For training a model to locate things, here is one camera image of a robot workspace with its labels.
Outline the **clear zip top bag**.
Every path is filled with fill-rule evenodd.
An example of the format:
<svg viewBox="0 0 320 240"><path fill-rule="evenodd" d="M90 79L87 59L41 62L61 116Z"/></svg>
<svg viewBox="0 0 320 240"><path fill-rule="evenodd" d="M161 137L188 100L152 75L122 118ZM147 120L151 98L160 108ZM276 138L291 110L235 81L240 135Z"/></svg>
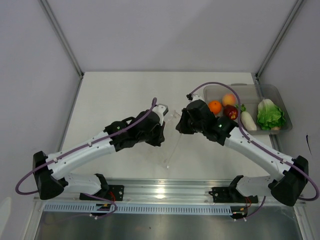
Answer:
<svg viewBox="0 0 320 240"><path fill-rule="evenodd" d="M165 170L170 168L170 161L182 136L182 134L176 130L180 119L181 113L175 109L170 110L164 118L164 142L161 146L152 147L153 161Z"/></svg>

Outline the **red apple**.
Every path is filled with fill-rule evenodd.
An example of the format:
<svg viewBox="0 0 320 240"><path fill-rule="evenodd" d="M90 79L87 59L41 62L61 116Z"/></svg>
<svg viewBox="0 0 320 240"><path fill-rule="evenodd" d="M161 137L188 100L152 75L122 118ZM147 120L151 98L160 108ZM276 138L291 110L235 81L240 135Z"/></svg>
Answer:
<svg viewBox="0 0 320 240"><path fill-rule="evenodd" d="M238 109L233 105L227 105L223 109L223 115L235 121L238 118Z"/></svg>

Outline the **white daikon radish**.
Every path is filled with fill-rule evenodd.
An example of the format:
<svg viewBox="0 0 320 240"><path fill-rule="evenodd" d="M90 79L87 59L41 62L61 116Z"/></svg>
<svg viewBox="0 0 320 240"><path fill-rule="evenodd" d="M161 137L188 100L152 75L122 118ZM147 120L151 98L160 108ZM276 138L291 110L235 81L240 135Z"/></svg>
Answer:
<svg viewBox="0 0 320 240"><path fill-rule="evenodd" d="M239 105L236 104L235 107L238 110L238 125L247 131L256 131L258 129L257 125L254 122L251 114L247 111L245 105L242 104L241 107L239 107Z"/></svg>

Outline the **green lettuce leaf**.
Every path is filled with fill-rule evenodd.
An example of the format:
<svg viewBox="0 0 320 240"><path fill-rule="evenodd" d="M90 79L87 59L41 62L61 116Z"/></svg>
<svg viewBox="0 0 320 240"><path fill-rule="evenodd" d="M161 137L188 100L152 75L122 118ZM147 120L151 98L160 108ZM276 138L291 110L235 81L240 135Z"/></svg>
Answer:
<svg viewBox="0 0 320 240"><path fill-rule="evenodd" d="M257 106L257 124L262 130L271 130L273 127L285 125L284 112L270 99L263 99Z"/></svg>

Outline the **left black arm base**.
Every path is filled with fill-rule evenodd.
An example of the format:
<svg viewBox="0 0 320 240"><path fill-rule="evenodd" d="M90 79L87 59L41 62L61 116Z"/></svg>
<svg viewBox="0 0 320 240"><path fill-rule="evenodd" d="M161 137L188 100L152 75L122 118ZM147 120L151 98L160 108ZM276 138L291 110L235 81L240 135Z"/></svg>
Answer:
<svg viewBox="0 0 320 240"><path fill-rule="evenodd" d="M124 198L125 186L124 185L109 185L109 189L101 189L93 194L94 197L104 198L113 202L122 201Z"/></svg>

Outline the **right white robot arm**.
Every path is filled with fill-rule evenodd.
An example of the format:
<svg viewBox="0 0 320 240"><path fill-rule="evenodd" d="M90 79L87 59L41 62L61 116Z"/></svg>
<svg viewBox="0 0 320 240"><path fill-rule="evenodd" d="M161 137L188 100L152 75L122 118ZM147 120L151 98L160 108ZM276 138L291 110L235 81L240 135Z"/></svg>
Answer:
<svg viewBox="0 0 320 240"><path fill-rule="evenodd" d="M185 135L200 133L209 141L244 155L268 173L262 177L235 177L228 189L228 196L234 202L249 196L272 196L292 207L308 183L307 159L300 155L293 158L257 141L234 120L216 117L201 99L182 109L176 130Z"/></svg>

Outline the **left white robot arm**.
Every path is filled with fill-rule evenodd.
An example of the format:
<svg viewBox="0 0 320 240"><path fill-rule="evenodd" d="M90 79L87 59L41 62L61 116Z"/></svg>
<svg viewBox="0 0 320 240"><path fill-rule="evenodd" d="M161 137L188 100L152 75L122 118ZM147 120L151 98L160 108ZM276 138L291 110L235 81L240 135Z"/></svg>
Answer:
<svg viewBox="0 0 320 240"><path fill-rule="evenodd" d="M112 188L103 174L81 175L72 171L102 156L132 148L138 143L159 147L164 142L162 105L142 111L136 117L114 121L93 138L68 151L33 155L34 179L41 200L50 200L62 193L78 193L80 200L111 200Z"/></svg>

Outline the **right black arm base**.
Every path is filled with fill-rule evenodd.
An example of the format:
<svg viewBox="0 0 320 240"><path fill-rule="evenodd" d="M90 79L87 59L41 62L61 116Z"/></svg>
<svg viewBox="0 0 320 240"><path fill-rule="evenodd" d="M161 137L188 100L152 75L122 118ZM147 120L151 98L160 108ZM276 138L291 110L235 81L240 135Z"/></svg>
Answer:
<svg viewBox="0 0 320 240"><path fill-rule="evenodd" d="M231 187L212 187L208 192L213 198L214 203L252 203L257 204L259 199L257 196L245 197L241 195L236 189Z"/></svg>

